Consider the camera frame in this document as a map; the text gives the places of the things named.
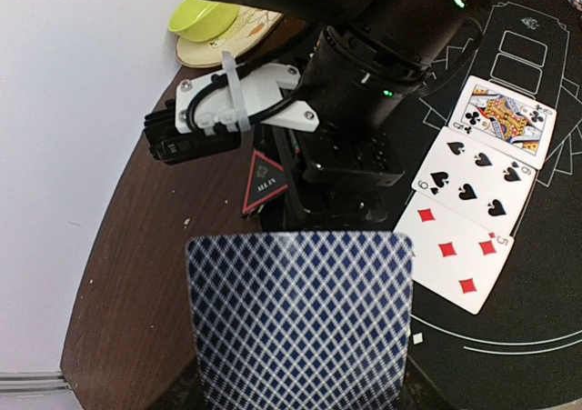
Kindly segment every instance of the screw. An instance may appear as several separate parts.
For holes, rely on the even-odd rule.
[[[182,92],[187,92],[191,88],[192,88],[192,82],[190,80],[183,80],[180,83],[180,89],[182,90]]]

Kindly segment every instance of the triangular sign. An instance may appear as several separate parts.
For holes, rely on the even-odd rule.
[[[246,183],[243,214],[251,213],[260,205],[283,194],[287,188],[283,166],[255,150]]]

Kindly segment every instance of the black cable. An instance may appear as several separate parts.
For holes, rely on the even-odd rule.
[[[479,21],[477,21],[473,17],[469,17],[464,25],[473,26],[477,30],[477,35],[471,41],[469,45],[463,51],[463,54],[459,56],[459,58],[450,66],[439,78],[437,78],[431,84],[425,85],[421,89],[416,91],[416,94],[419,97],[427,96],[435,92],[436,90],[440,89],[443,85],[448,83],[451,78],[453,78],[457,72],[465,65],[469,58],[475,53],[477,49],[481,46],[481,41],[483,40],[483,28]]]
[[[248,122],[250,125],[257,125],[267,120],[269,117],[273,117],[274,115],[281,113],[299,98],[300,92],[303,93],[303,90],[300,91],[299,89],[296,89],[278,103],[275,103],[265,110],[261,110],[260,112],[255,113],[254,115],[250,115],[248,117]]]
[[[284,44],[278,46],[277,48],[272,49],[271,51],[263,55],[252,58],[247,62],[244,62],[243,64],[239,65],[236,68],[238,78],[241,80],[243,78],[246,78],[259,67],[266,65],[267,63],[272,62],[281,55],[293,50],[296,46],[298,46],[304,40],[306,40],[316,27],[317,24],[308,24],[299,33],[297,33],[291,39],[289,39],[288,42],[285,42]],[[191,131],[196,130],[195,113],[200,103],[207,96],[209,96],[216,90],[225,88],[227,86],[228,78],[226,74],[214,75],[212,78],[212,82],[209,85],[207,85],[204,89],[202,89],[200,92],[198,92],[194,98],[192,98],[192,101],[190,101],[190,104],[188,104],[188,108],[186,109],[186,124],[188,125],[188,128],[190,128]],[[283,98],[281,101],[274,105],[271,105],[265,110],[262,110],[254,115],[251,115],[249,117],[251,125],[258,124],[260,122],[265,121],[269,117],[276,115],[285,108],[289,107],[295,100],[297,100],[296,91],[292,92],[289,96]]]

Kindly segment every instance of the blue patterned card back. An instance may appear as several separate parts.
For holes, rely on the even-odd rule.
[[[412,246],[388,232],[193,239],[187,248],[210,409],[394,408]]]

